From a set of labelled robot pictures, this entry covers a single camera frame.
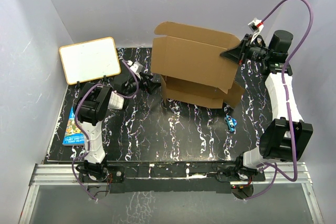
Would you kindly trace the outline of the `brown cardboard box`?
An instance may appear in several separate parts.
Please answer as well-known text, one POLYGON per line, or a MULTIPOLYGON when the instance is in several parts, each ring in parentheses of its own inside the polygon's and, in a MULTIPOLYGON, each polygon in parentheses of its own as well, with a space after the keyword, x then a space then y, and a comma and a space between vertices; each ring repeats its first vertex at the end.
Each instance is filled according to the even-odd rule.
POLYGON ((172 99, 210 109, 235 108, 245 89, 235 82, 238 64, 220 56, 237 46, 230 33, 174 22, 154 30, 151 72, 161 80, 164 101, 172 99))

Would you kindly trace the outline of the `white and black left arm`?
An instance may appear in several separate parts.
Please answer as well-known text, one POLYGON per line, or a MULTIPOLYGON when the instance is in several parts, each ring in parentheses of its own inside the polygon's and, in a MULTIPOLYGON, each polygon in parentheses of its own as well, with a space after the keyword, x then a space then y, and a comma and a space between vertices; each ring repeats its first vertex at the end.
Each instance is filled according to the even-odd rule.
POLYGON ((109 109, 127 107, 125 97, 132 97, 140 90, 152 94, 161 84, 154 82, 151 74, 139 73, 129 77, 116 77, 113 86, 86 83, 73 105, 75 125, 84 134, 83 163, 76 170, 101 182, 108 177, 106 153, 102 143, 102 121, 109 109))

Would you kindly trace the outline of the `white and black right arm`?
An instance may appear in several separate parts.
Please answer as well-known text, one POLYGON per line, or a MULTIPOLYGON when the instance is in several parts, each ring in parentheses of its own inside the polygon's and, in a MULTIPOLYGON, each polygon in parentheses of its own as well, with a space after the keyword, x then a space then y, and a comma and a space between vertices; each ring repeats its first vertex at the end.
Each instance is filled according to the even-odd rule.
POLYGON ((241 42, 220 54, 242 65, 246 60, 259 62, 272 106, 272 122, 260 137, 259 145, 241 153, 229 165, 217 167, 219 175, 252 179, 262 168, 276 162, 297 162, 313 134, 311 124, 300 115, 292 90, 292 70, 285 61, 293 40, 292 33, 277 30, 269 45, 261 35, 246 34, 241 42))

